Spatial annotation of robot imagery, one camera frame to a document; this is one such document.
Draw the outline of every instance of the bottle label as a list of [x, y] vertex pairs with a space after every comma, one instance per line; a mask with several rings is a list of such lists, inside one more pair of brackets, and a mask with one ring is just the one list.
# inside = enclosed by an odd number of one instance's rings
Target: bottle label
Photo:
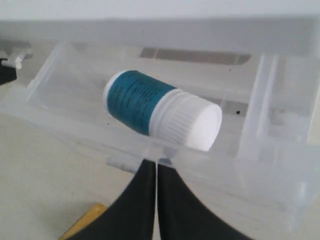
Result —
[[139, 71], [126, 71], [110, 87], [107, 108], [114, 118], [129, 128], [149, 135], [149, 123], [157, 103], [173, 89], [174, 86]]

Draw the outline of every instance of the plastic bin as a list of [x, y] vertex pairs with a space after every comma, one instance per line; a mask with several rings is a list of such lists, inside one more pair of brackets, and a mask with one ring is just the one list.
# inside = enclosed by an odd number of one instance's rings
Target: plastic bin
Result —
[[[140, 135], [107, 115], [104, 86], [125, 69], [219, 104], [222, 127], [211, 150]], [[75, 151], [90, 149], [92, 164], [106, 161], [134, 172], [143, 158], [157, 161], [174, 152], [173, 167], [232, 226], [252, 237], [271, 230], [293, 234], [320, 190], [320, 147], [306, 143], [319, 69], [312, 57], [59, 43], [27, 87], [11, 88], [0, 111]]]

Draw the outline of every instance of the clear plastic container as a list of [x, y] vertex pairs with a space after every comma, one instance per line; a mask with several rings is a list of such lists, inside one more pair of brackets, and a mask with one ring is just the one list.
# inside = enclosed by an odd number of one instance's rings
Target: clear plastic container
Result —
[[[107, 115], [104, 86], [125, 69], [220, 105], [222, 126], [211, 150], [140, 135]], [[93, 163], [102, 159], [129, 172], [143, 158], [174, 152], [173, 166], [207, 207], [253, 238], [278, 237], [294, 234], [320, 190], [320, 147], [307, 144], [319, 69], [312, 57], [59, 43], [27, 87], [10, 90], [0, 111], [77, 152], [86, 149]]]

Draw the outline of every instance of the plastic bottle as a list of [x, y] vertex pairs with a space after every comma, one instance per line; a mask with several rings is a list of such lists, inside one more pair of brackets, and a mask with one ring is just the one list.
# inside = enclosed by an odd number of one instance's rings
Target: plastic bottle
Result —
[[107, 111], [134, 131], [208, 151], [222, 123], [221, 108], [136, 70], [111, 77], [103, 102]]

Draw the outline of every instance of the white bottle cap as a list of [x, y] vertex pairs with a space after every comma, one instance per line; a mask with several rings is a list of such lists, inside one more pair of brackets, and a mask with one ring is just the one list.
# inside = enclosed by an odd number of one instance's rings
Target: white bottle cap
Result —
[[175, 89], [153, 110], [150, 136], [209, 151], [222, 123], [221, 108], [208, 100]]

